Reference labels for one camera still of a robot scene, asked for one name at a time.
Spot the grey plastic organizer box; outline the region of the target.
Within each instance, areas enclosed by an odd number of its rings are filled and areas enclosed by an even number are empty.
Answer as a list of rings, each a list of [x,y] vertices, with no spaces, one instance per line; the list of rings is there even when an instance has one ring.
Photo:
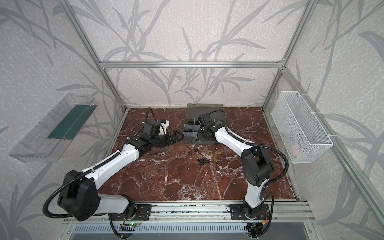
[[[186,117],[184,123],[184,138],[185,145],[216,145],[215,143],[199,142],[199,130],[201,130],[198,117],[203,114],[208,114],[215,110],[224,110],[222,104],[187,104]]]

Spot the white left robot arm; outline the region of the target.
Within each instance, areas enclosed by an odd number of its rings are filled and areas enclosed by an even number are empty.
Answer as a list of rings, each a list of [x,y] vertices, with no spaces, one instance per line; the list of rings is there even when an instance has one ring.
[[[64,179],[64,188],[58,197],[58,206],[71,217],[84,221],[94,215],[124,214],[135,212],[135,202],[123,195],[100,194],[98,190],[114,174],[141,158],[152,148],[165,148],[177,144],[184,135],[176,130],[150,137],[141,134],[127,140],[121,150],[83,171],[70,171]]]

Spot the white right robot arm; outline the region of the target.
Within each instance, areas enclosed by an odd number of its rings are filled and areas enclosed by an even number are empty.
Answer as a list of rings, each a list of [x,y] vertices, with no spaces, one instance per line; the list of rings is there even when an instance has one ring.
[[[249,210],[258,208],[264,200],[263,194],[275,171],[268,150],[264,146],[247,141],[221,125],[210,128],[201,127],[201,132],[227,146],[241,158],[243,174],[248,183],[244,204]]]

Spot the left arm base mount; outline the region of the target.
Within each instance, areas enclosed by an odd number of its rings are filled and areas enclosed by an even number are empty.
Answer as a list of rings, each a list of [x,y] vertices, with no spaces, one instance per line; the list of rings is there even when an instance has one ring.
[[[138,204],[128,206],[128,209],[121,214],[111,214],[113,221],[148,221],[151,215],[152,205]]]

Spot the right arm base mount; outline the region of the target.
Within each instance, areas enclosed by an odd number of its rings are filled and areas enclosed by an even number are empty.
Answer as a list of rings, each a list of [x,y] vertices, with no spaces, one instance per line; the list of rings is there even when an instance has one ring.
[[[229,212],[232,220],[268,220],[271,211],[268,204],[262,203],[255,208],[247,204],[230,204]]]

